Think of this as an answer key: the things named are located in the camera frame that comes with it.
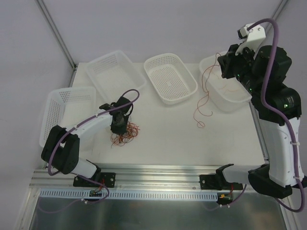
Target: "white wall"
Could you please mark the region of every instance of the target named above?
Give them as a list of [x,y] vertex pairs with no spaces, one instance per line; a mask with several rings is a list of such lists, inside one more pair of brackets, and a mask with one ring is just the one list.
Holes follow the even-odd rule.
[[0,2],[0,229],[16,222],[33,170],[47,94],[71,68],[34,0]]
[[[307,175],[307,1],[291,0],[285,11],[278,19],[280,37],[278,46],[285,49],[292,59],[292,66],[288,71],[285,84],[297,90],[302,100],[301,126],[299,130],[300,159],[302,169]],[[272,34],[268,37],[266,44],[272,43]],[[292,200],[295,207],[300,204],[300,192],[295,189]],[[301,225],[307,225],[307,204],[303,213],[298,214]]]
[[175,53],[199,63],[271,17],[280,0],[45,0],[76,62],[121,49],[133,62]]

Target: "black mounting plate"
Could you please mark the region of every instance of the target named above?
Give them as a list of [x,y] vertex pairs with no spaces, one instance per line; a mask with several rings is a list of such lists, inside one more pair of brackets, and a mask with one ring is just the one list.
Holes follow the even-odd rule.
[[216,174],[200,175],[201,190],[231,190],[231,184],[233,190],[243,190],[243,185],[239,183],[225,182],[223,185],[217,183]]
[[[108,188],[114,188],[115,186],[115,177],[116,173],[114,172],[101,172],[100,177],[97,180],[98,182],[102,183]],[[76,176],[73,180],[72,186],[74,187],[99,187],[97,184],[91,183],[79,176]]]

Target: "metal frame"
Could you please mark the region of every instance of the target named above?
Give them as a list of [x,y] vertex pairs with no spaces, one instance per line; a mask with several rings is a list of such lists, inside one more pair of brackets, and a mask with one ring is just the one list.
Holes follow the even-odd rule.
[[[35,0],[43,13],[50,29],[58,41],[67,61],[73,69],[69,87],[72,86],[74,76],[76,74],[77,65],[74,63],[45,3],[43,0]],[[272,18],[277,19],[284,11],[290,0],[281,0],[275,9]],[[271,25],[265,26],[265,32],[271,30]],[[264,159],[268,160],[267,148],[264,142],[263,134],[260,128],[257,111],[250,104],[250,109],[253,115],[255,127],[260,141]],[[199,175],[214,174],[219,166],[162,166],[162,165],[125,165],[125,164],[98,164],[103,172],[114,172],[117,174],[115,190],[147,190],[147,191],[200,191]],[[46,169],[35,170],[30,189],[28,190],[27,200],[22,209],[22,215],[17,222],[16,229],[29,229],[30,223],[34,214],[38,195],[41,188],[73,188],[74,176],[57,174],[50,177]],[[250,186],[247,189],[248,193],[255,192]],[[291,199],[284,199],[285,203],[293,206]],[[281,207],[283,218],[287,229],[300,229],[299,221],[296,213],[289,212]]]

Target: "gray floor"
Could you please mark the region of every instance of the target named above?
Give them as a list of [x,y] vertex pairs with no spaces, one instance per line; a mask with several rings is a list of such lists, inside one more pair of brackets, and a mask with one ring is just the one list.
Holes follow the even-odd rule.
[[[58,210],[71,199],[41,198],[44,210]],[[105,200],[96,205],[78,202],[57,214],[36,211],[32,230],[283,230],[279,206],[270,198],[246,193],[230,208],[194,201]]]

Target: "white basket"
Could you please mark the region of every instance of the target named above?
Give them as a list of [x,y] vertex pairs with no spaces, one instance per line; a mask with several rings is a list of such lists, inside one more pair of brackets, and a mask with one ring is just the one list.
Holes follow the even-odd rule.
[[48,95],[39,144],[44,147],[51,128],[73,126],[95,114],[94,87],[76,87],[54,90]]
[[86,72],[108,103],[117,101],[119,96],[129,89],[139,90],[146,83],[145,77],[134,68],[133,63],[121,50],[89,62]]
[[165,104],[188,99],[197,90],[197,82],[175,54],[161,54],[145,61],[144,69]]
[[[200,62],[200,84],[203,72],[214,64],[215,55],[207,57]],[[209,76],[210,70],[204,74],[203,81],[205,82]],[[209,98],[222,111],[232,112],[246,105],[251,95],[245,90],[236,78],[223,79],[221,68],[216,66],[212,69],[210,77],[207,81],[207,89]]]

